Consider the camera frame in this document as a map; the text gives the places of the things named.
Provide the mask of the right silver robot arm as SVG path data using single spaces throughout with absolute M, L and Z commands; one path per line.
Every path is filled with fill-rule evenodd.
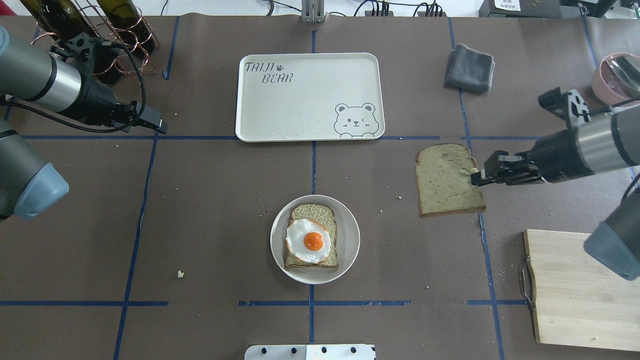
M 474 186 L 561 183 L 639 165 L 639 109 L 634 107 L 540 137 L 530 150 L 498 150 L 484 168 L 470 176 Z M 583 242 L 588 255 L 627 281 L 637 280 L 639 264 L 638 177 L 628 185 L 618 207 Z

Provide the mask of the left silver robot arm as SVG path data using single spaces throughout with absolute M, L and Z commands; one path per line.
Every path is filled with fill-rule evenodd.
M 162 114 L 141 100 L 118 101 L 114 92 L 93 76 L 98 60 L 115 59 L 124 44 L 87 33 L 78 34 L 50 52 L 10 34 L 0 33 L 2 107 L 30 111 L 76 130 L 89 133 L 128 132 L 141 126 L 165 134 L 169 126 Z M 6 120 L 0 136 L 0 216 L 32 219 L 69 193 L 70 186 Z

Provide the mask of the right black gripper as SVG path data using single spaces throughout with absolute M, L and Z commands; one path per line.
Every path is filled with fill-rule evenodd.
M 482 171 L 470 175 L 470 183 L 476 187 L 492 183 L 519 186 L 568 182 L 592 175 L 594 171 L 580 155 L 578 133 L 562 130 L 538 139 L 527 151 L 495 151 Z

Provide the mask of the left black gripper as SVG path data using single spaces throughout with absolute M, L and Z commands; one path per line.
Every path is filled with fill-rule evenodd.
M 169 125 L 162 113 L 146 107 L 135 118 L 136 105 L 116 100 L 114 92 L 91 75 L 81 75 L 80 93 L 75 101 L 75 120 L 83 125 L 101 126 L 103 130 L 123 130 L 128 132 L 134 126 L 141 126 L 166 135 Z

